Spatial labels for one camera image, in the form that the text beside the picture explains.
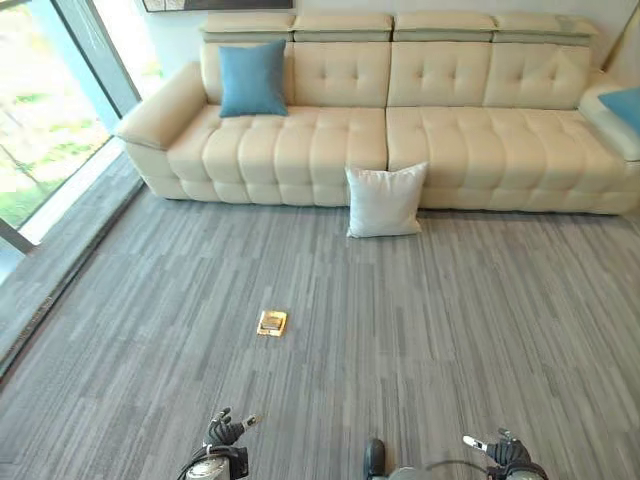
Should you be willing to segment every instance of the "cream leather sofa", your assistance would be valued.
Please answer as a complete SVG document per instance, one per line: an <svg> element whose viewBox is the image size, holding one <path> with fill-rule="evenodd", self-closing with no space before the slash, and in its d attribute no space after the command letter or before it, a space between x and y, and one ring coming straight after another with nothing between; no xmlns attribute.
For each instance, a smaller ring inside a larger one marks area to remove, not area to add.
<svg viewBox="0 0 640 480"><path fill-rule="evenodd" d="M172 199L348 205L345 165L429 162L420 206L622 213L640 138L597 99L595 29L550 15L212 15L201 62L121 123L145 182ZM285 38L289 116L218 116L222 43Z"/></svg>

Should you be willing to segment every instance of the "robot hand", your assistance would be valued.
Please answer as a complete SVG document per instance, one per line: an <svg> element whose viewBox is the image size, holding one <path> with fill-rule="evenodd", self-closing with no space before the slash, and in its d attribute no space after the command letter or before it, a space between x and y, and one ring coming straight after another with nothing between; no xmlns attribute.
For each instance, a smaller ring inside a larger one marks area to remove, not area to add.
<svg viewBox="0 0 640 480"><path fill-rule="evenodd" d="M487 469L492 480L548 480L544 469L531 461L529 451L511 432L500 429L500 442L486 444L475 438L465 436L464 443L485 453L499 465L499 468Z"/></svg>
<svg viewBox="0 0 640 480"><path fill-rule="evenodd" d="M202 446L218 447L221 445L233 445L244 432L260 421L257 415L250 415L241 423L231 423L231 408L227 407L216 413L209 422L209 428L202 441Z"/></svg>
<svg viewBox="0 0 640 480"><path fill-rule="evenodd" d="M501 428L500 443L490 443L487 445L487 456L501 467L506 467L515 462L531 462L529 451L520 440L513 437L509 430Z"/></svg>

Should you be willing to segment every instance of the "cable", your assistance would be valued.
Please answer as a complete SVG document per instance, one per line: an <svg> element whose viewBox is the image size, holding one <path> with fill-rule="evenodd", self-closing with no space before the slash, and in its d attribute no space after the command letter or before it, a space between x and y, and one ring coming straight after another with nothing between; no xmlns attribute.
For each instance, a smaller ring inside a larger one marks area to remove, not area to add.
<svg viewBox="0 0 640 480"><path fill-rule="evenodd" d="M485 475L488 473L486 468L482 468L480 465L476 465L475 463L467 462L466 460L443 460L441 462L430 463L423 470L430 472L436 467L441 467L443 465L466 465L467 467L474 468Z"/></svg>

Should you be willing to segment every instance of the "glass window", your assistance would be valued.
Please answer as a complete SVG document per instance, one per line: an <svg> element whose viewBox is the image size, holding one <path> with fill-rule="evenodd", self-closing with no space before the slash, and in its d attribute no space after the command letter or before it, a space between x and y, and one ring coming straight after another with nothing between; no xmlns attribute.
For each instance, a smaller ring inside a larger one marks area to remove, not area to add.
<svg viewBox="0 0 640 480"><path fill-rule="evenodd" d="M131 0L93 0L93 4L140 96L148 97L162 85L163 74L140 12Z"/></svg>
<svg viewBox="0 0 640 480"><path fill-rule="evenodd" d="M26 6L0 32L0 217L19 228L109 134Z"/></svg>

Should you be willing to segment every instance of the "white wall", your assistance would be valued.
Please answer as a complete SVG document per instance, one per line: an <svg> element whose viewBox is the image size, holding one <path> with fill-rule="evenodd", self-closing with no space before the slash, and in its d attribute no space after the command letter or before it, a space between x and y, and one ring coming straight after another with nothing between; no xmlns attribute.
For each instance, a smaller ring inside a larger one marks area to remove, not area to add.
<svg viewBox="0 0 640 480"><path fill-rule="evenodd" d="M207 12L147 13L136 2L155 44L165 74L198 58L200 33ZM637 0L294 0L297 10L352 9L388 13L416 10L472 10L498 13L510 10L584 15L603 32L596 45L596 63L604 61Z"/></svg>
<svg viewBox="0 0 640 480"><path fill-rule="evenodd" d="M629 24L622 48L609 69L618 81L628 86L640 86L640 11Z"/></svg>

